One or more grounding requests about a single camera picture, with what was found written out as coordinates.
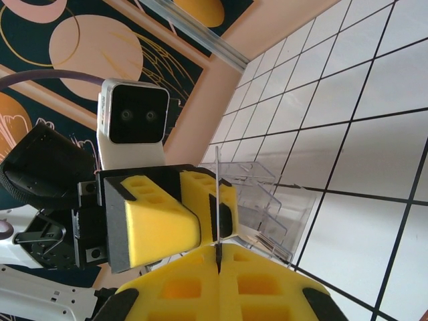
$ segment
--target camera lens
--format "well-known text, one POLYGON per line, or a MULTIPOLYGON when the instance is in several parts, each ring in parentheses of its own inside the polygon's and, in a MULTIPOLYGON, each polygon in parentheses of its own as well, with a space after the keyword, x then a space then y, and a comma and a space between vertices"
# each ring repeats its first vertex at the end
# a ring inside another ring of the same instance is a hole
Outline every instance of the camera lens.
POLYGON ((152 110, 146 114, 146 120, 148 122, 153 122, 156 120, 156 118, 157 118, 156 112, 152 110))
POLYGON ((122 120, 124 122, 128 122, 130 121, 134 115, 132 114, 132 112, 129 109, 125 109, 121 114, 120 117, 122 118, 122 120))

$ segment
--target yellow foam pad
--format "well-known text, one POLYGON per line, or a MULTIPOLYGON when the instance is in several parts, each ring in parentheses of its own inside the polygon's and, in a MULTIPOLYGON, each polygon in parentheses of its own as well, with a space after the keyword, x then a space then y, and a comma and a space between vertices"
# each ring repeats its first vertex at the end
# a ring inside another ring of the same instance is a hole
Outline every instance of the yellow foam pad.
POLYGON ((148 177, 128 177, 122 185, 136 198, 125 204, 132 268, 200 244, 198 218, 148 177))
MULTIPOLYGON (((201 245, 213 243, 213 225, 211 220, 209 195, 217 195, 215 179, 208 174, 183 171, 180 173, 181 200, 199 218, 201 224, 201 245)), ((231 210, 232 233, 237 235, 238 210, 236 188, 220 185, 220 202, 231 210)))
POLYGON ((234 244, 185 257, 122 286, 139 296, 126 321, 318 321, 302 289, 328 295, 319 283, 234 244))

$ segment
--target white camera housing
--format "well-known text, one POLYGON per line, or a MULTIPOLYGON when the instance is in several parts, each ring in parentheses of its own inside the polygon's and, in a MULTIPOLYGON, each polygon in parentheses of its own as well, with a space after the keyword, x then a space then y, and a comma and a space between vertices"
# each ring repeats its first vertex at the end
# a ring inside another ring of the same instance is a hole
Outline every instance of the white camera housing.
POLYGON ((132 86, 141 89, 152 88, 155 90, 163 90, 167 93, 167 102, 169 102, 168 91, 154 84, 119 79, 105 80, 101 87, 101 93, 98 95, 96 131, 102 169, 131 169, 137 167, 165 165, 165 153, 163 150, 162 139, 165 134, 168 105, 165 121, 163 122, 163 135, 159 141, 150 143, 117 143, 112 141, 111 124, 112 109, 114 108, 112 99, 113 92, 119 85, 132 86))

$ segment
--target white tiled floor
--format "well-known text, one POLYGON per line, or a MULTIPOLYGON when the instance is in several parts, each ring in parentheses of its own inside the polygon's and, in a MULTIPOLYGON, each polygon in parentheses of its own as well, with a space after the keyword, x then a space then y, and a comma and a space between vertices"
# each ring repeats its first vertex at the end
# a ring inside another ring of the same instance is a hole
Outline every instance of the white tiled floor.
POLYGON ((350 321, 428 309, 427 16, 426 0, 342 0, 307 22, 248 65, 204 159, 219 144, 282 174, 278 198, 316 193, 292 263, 347 293, 350 321))

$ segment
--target purple cable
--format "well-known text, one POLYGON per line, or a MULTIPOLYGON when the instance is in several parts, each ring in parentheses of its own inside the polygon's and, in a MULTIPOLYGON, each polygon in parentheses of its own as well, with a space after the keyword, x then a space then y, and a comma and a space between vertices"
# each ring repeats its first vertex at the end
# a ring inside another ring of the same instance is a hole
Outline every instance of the purple cable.
POLYGON ((56 70, 56 69, 40 69, 40 70, 27 70, 26 72, 17 72, 0 78, 0 90, 3 90, 12 85, 28 80, 48 79, 48 78, 67 78, 81 80, 83 82, 90 82, 95 85, 102 85, 104 79, 85 74, 83 72, 73 72, 71 70, 56 70))

